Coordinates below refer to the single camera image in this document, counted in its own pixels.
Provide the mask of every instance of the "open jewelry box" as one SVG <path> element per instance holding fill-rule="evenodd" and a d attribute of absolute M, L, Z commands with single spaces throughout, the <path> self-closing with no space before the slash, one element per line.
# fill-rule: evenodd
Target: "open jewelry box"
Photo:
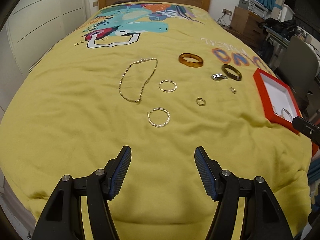
<path fill-rule="evenodd" d="M 301 117 L 301 114 L 290 87 L 259 68 L 253 74 L 253 78 L 257 84 L 266 118 L 294 133 L 299 133 L 293 128 L 292 119 Z"/>

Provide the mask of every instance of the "yellow blanket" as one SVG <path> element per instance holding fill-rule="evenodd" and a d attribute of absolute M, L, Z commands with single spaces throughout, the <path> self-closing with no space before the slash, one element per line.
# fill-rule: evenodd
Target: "yellow blanket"
<path fill-rule="evenodd" d="M 199 55 L 204 65 L 181 64 L 181 53 Z M 123 99 L 118 87 L 141 58 L 159 63 L 137 104 Z M 212 80 L 224 63 L 235 66 L 242 81 Z M 155 61 L 133 65 L 124 96 L 138 100 L 154 67 Z M 203 146 L 236 176 L 263 176 L 295 235 L 310 213 L 311 143 L 265 118 L 252 77 L 257 67 L 269 71 L 202 9 L 150 2 L 104 8 L 58 42 L 15 95 L 0 126 L 1 169 L 39 218 L 64 174 L 88 176 L 129 145 L 131 165 L 109 202 L 121 240 L 205 239 L 217 203 L 206 195 L 194 161 L 194 150 Z M 162 92 L 162 80 L 176 82 L 177 90 Z M 197 98 L 206 105 L 198 106 Z M 171 115 L 165 127 L 148 122 L 147 112 L 156 107 Z M 164 123 L 166 115 L 158 111 L 151 119 Z M 92 239 L 85 203 L 85 233 Z M 233 239 L 240 235 L 243 204 Z"/>

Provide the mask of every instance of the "brown bangle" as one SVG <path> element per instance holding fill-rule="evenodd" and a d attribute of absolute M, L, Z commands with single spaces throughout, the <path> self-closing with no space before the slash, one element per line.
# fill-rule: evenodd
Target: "brown bangle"
<path fill-rule="evenodd" d="M 237 81 L 240 81 L 240 80 L 242 79 L 242 75 L 241 75 L 240 71 L 237 70 L 235 67 L 230 66 L 230 65 L 227 65 L 227 64 L 224 64 L 224 65 L 222 65 L 221 68 L 222 68 L 223 72 L 224 72 L 229 78 L 234 79 L 234 80 L 237 80 Z M 236 76 L 236 75 L 233 75 L 232 73 L 230 73 L 227 69 L 230 69 L 230 70 L 236 72 L 236 73 L 237 73 L 237 76 Z"/>
<path fill-rule="evenodd" d="M 188 61 L 188 60 L 184 59 L 184 57 L 191 57 L 191 58 L 198 60 L 199 62 Z M 191 53 L 182 53 L 181 55 L 179 55 L 179 62 L 188 66 L 188 67 L 202 67 L 203 66 L 203 59 L 201 57 L 199 57 L 195 54 L 191 54 Z"/>

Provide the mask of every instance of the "gold chain necklace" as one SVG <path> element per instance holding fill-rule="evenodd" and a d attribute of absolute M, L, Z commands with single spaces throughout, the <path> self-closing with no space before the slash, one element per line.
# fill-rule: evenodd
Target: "gold chain necklace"
<path fill-rule="evenodd" d="M 122 93 L 121 93 L 121 84 L 122 84 L 122 81 L 123 81 L 123 78 L 125 76 L 125 74 L 127 73 L 127 71 L 131 68 L 132 65 L 134 64 L 139 64 L 139 63 L 142 63 L 142 62 L 146 62 L 146 61 L 150 61 L 150 60 L 155 60 L 156 61 L 156 66 L 155 66 L 155 69 L 153 70 L 153 72 L 151 73 L 151 75 L 147 78 L 147 80 L 144 82 L 142 88 L 141 88 L 141 92 L 140 92 L 140 96 L 139 96 L 139 100 L 132 100 L 132 99 L 129 99 L 129 98 L 126 98 Z M 142 92 L 143 92 L 143 89 L 144 89 L 144 86 L 149 82 L 150 78 L 153 76 L 153 74 L 155 73 L 156 69 L 157 69 L 157 65 L 158 65 L 158 60 L 156 58 L 146 58 L 146 59 L 140 59 L 138 61 L 135 61 L 133 63 L 130 64 L 130 66 L 125 70 L 125 72 L 122 74 L 122 77 L 121 77 L 121 80 L 120 80 L 120 83 L 119 83 L 119 93 L 120 95 L 127 101 L 129 102 L 133 102 L 133 103 L 139 103 L 142 99 Z"/>

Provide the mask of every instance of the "silver bolt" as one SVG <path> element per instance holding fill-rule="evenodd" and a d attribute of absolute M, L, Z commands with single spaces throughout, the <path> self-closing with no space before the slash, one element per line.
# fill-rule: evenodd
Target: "silver bolt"
<path fill-rule="evenodd" d="M 70 176 L 69 175 L 64 175 L 62 177 L 62 181 L 68 181 L 70 179 Z"/>
<path fill-rule="evenodd" d="M 103 173 L 104 173 L 104 170 L 103 170 L 103 169 L 98 169 L 98 170 L 96 170 L 96 175 L 98 175 L 98 176 L 103 175 Z"/>
<path fill-rule="evenodd" d="M 223 171 L 222 171 L 222 175 L 224 175 L 224 176 L 230 176 L 230 175 L 231 175 L 231 172 L 228 171 L 228 170 L 223 170 Z"/>
<path fill-rule="evenodd" d="M 264 182 L 264 178 L 263 178 L 263 177 L 260 177 L 260 176 L 256 177 L 256 180 L 257 180 L 257 182 L 259 182 L 259 183 Z"/>

